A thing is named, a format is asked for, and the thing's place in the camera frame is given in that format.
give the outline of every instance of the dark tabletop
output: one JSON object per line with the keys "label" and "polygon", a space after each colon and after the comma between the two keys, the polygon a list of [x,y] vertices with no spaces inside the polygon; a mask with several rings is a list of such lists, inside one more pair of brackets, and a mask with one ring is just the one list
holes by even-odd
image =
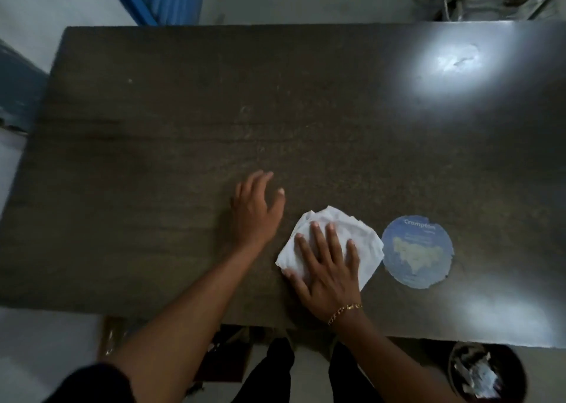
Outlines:
{"label": "dark tabletop", "polygon": [[70,28],[0,225],[0,303],[150,317],[275,172],[279,234],[225,322],[317,327],[274,264],[327,205],[450,235],[427,290],[381,265],[387,335],[566,348],[566,24]]}

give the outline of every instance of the gold bracelet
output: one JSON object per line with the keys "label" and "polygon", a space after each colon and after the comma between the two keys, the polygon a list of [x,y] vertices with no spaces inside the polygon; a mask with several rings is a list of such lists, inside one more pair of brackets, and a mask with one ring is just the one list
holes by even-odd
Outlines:
{"label": "gold bracelet", "polygon": [[361,303],[356,303],[356,304],[347,304],[346,306],[342,306],[340,309],[338,309],[334,315],[332,315],[330,317],[330,319],[328,320],[328,326],[330,327],[332,325],[332,323],[334,322],[334,320],[336,320],[336,318],[338,318],[338,315],[341,314],[344,311],[349,311],[350,309],[361,309],[362,308],[362,304]]}

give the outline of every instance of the dark sleeve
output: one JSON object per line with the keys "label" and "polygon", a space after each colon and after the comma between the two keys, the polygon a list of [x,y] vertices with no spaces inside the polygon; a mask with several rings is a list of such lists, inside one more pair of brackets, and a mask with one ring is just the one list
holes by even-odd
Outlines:
{"label": "dark sleeve", "polygon": [[111,364],[95,364],[74,372],[44,403],[135,403],[130,380]]}

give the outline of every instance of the crompton logo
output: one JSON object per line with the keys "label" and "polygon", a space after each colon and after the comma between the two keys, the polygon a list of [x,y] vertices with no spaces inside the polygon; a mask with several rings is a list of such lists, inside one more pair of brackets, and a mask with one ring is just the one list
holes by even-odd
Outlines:
{"label": "crompton logo", "polygon": [[420,228],[430,228],[431,230],[436,230],[435,226],[431,226],[430,224],[424,224],[424,223],[415,223],[414,221],[409,221],[409,220],[405,220],[405,224],[411,224],[412,226],[417,226]]}

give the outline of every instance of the hand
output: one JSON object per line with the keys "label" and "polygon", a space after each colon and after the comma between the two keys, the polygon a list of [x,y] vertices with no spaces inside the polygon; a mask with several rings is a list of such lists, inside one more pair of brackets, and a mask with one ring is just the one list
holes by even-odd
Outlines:
{"label": "hand", "polygon": [[285,208],[285,191],[279,188],[273,205],[267,208],[265,187],[271,178],[273,172],[258,170],[236,185],[231,206],[238,248],[252,247],[259,253],[277,232]]}
{"label": "hand", "polygon": [[326,227],[326,238],[317,222],[311,223],[311,230],[315,236],[320,260],[317,260],[303,235],[297,234],[295,237],[301,249],[303,261],[311,275],[310,288],[294,270],[285,269],[283,274],[291,281],[303,305],[319,320],[328,322],[341,307],[362,303],[358,283],[358,250],[350,239],[346,245],[350,257],[346,265],[335,225],[330,223]]}

